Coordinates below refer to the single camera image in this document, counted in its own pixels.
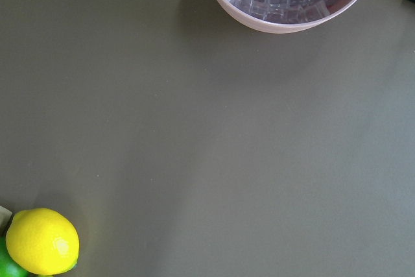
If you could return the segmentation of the yellow lemon upper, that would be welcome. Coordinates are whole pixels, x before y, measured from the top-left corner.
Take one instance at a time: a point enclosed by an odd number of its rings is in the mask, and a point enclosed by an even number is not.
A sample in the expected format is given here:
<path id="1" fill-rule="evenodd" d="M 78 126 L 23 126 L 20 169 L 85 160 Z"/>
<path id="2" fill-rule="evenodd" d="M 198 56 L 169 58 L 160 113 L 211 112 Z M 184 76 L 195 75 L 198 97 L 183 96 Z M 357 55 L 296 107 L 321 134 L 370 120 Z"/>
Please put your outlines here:
<path id="1" fill-rule="evenodd" d="M 5 244 L 20 267 L 41 276 L 70 271 L 77 265 L 80 252 L 74 225 L 49 208 L 17 212 L 6 231 Z"/>

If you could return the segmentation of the green lime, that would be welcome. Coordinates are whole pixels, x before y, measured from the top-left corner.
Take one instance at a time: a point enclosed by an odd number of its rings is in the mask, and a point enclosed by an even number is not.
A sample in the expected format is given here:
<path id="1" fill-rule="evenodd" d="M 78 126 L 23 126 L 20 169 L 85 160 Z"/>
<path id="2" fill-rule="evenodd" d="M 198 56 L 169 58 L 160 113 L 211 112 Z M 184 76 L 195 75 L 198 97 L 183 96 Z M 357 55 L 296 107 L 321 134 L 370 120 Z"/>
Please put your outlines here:
<path id="1" fill-rule="evenodd" d="M 1 262 L 0 277 L 28 277 L 29 272 L 20 267 L 9 255 L 6 248 L 6 241 L 4 237 L 1 237 Z"/>

